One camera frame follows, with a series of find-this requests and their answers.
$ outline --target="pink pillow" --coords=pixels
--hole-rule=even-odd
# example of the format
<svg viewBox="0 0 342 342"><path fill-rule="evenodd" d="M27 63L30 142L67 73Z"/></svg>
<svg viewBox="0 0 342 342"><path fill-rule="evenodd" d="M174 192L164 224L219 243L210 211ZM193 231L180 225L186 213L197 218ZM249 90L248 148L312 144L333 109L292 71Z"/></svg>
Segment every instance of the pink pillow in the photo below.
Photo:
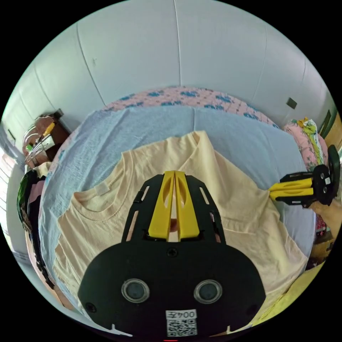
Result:
<svg viewBox="0 0 342 342"><path fill-rule="evenodd" d="M304 133L303 129L298 126L298 123L294 120L283 127L283 131L291 134L299 148L299 151L304 160L307 171L312 171L315 166L318 165L318 161L314 152L314 147L309 137ZM324 139L318 135L318 141L321 144L324 164L328 165L328 147Z"/></svg>

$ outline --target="clothes pile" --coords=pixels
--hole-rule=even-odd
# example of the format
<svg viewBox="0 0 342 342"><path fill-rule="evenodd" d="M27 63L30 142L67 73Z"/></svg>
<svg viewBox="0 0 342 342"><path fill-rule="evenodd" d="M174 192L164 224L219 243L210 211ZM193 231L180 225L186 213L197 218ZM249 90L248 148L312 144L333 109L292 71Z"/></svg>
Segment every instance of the clothes pile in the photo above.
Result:
<svg viewBox="0 0 342 342"><path fill-rule="evenodd" d="M46 162L30 171L22 178L17 196L17 211L24 230L28 233L36 264L50 288L54 288L53 281L49 278L45 263L40 252L40 239L38 232L38 214L41 194L50 167Z"/></svg>

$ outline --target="screw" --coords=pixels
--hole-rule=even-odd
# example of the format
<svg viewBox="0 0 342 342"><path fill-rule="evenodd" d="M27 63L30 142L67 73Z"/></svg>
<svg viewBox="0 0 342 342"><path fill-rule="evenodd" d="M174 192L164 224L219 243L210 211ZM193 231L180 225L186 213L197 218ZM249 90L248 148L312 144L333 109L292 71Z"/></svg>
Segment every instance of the screw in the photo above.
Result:
<svg viewBox="0 0 342 342"><path fill-rule="evenodd" d="M174 258L178 255L178 251L177 251L177 249L171 247L167 250L166 254L168 257Z"/></svg>
<svg viewBox="0 0 342 342"><path fill-rule="evenodd" d="M87 310L87 311L89 311L89 312L91 312L91 313L95 313L97 310L96 310L96 307L95 307L95 305L94 304L92 304L92 303L86 303L85 304L85 309Z"/></svg>

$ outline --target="window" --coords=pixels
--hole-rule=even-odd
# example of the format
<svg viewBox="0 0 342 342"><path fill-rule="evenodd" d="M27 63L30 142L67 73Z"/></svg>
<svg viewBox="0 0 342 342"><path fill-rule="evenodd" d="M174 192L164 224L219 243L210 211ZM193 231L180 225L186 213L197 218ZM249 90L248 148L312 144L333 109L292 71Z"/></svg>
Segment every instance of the window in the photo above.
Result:
<svg viewBox="0 0 342 342"><path fill-rule="evenodd" d="M6 199L8 180L11 176L15 161L0 148L0 224L9 247L12 248L11 238L8 234L6 217Z"/></svg>

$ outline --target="shirt label tag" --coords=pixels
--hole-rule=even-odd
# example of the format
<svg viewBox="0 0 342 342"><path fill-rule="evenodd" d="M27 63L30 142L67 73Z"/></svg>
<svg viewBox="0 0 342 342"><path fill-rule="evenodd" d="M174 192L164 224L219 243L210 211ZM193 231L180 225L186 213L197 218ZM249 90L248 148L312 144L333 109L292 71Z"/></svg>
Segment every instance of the shirt label tag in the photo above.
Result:
<svg viewBox="0 0 342 342"><path fill-rule="evenodd" d="M97 186L95 186L95 191L97 196L101 196L107 192L109 192L109 186L106 183L100 183Z"/></svg>

